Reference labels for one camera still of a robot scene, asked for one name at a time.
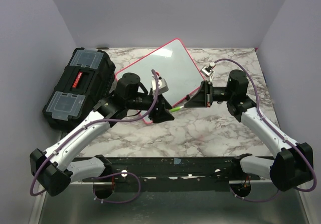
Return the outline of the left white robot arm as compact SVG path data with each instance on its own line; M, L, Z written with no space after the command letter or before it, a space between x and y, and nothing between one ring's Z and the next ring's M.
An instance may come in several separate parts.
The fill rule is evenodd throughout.
M87 178L108 180L111 163L107 159L98 156L74 161L75 157L116 123L136 122L144 117L154 124L174 120L171 105L163 96L168 89L166 80L155 70L152 71L150 90L145 88L137 74L124 74L115 90L99 100L74 130L46 150L35 149L30 154L33 175L30 195L37 196L35 183L39 183L50 196L56 196L76 181Z

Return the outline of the black toolbox with clear lids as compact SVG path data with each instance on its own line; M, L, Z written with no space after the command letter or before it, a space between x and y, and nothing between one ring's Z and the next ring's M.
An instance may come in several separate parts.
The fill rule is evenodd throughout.
M73 130L109 94L114 72L106 52L76 48L42 110L49 126L63 132Z

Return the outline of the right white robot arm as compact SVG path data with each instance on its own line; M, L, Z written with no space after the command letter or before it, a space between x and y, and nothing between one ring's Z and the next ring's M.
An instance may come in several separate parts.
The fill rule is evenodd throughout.
M246 73L232 70L225 87L214 87L202 81L199 90L185 108L211 107L226 102L227 109L238 122L247 126L269 149L273 159L243 154L232 160L231 175L238 180L248 174L270 179L280 191L287 191L313 180L313 152L308 143L299 144L264 116L257 103L247 95Z

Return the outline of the blue tape piece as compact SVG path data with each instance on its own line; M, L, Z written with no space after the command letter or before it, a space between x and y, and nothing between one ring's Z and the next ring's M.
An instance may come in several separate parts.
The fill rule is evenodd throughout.
M181 162L182 162L181 158L174 158L175 165L181 164Z

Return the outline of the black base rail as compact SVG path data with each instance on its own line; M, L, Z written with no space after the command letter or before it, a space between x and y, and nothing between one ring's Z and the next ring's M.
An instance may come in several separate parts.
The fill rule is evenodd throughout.
M175 165L174 158L181 158ZM229 191L229 184L251 184L259 176L237 172L231 157L109 157L104 179L87 178L99 191Z

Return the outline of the pink framed whiteboard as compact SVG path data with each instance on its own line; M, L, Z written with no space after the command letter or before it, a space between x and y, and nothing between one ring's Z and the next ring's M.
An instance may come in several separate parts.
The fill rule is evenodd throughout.
M197 91L204 80L199 68L191 58L180 39L174 39L162 47L153 50L115 75L119 80L126 73L135 73L141 83L150 90L152 87L152 70L167 83L168 91L163 93L165 100L176 107L187 95Z

